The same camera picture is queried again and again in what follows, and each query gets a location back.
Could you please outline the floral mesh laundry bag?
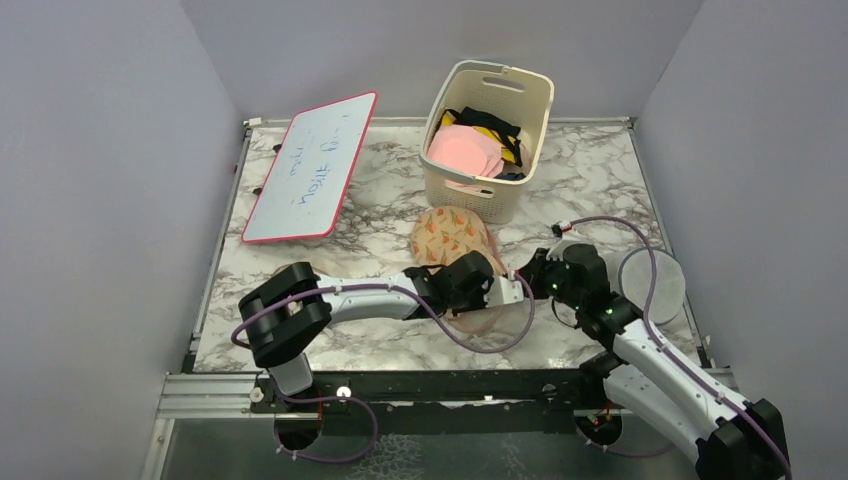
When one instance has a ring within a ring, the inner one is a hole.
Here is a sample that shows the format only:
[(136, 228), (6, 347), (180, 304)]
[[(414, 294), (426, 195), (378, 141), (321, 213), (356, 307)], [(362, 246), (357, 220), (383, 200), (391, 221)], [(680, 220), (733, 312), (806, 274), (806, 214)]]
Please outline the floral mesh laundry bag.
[[(442, 206), (425, 211), (413, 226), (410, 245), (415, 262), (427, 268), (432, 279), (441, 268), (471, 251), (480, 252), (495, 274), (506, 273), (489, 228), (475, 212), (461, 207)], [(441, 280), (434, 288), (426, 287), (420, 296), (433, 305), (437, 313), (447, 313), (451, 327), (472, 336), (482, 336), (491, 331), (504, 311), (493, 308), (463, 313), (448, 303), (447, 283)]]

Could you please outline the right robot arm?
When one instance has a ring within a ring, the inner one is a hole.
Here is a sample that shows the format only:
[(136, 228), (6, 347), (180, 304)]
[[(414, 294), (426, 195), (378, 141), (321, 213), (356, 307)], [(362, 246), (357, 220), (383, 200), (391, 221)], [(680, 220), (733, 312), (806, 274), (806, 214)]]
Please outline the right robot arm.
[(563, 240), (537, 249), (519, 274), (538, 299), (571, 308), (578, 329), (604, 353), (583, 363), (579, 398), (608, 400), (638, 415), (693, 463), (701, 479), (791, 477), (782, 415), (717, 380), (682, 354), (644, 317), (647, 297), (613, 286), (607, 258)]

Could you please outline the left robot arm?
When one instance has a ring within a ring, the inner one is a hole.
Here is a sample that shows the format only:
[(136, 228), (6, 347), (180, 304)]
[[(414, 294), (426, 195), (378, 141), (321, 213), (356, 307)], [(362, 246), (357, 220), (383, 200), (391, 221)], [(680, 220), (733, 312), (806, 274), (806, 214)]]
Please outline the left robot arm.
[(367, 319), (431, 319), (453, 341), (448, 313), (482, 311), (532, 301), (519, 273), (496, 274), (479, 251), (449, 264), (412, 266), (388, 277), (345, 279), (317, 273), (296, 262), (238, 303), (241, 323), (230, 340), (251, 352), (270, 374), (276, 396), (298, 411), (313, 401), (314, 377), (306, 348), (328, 326)]

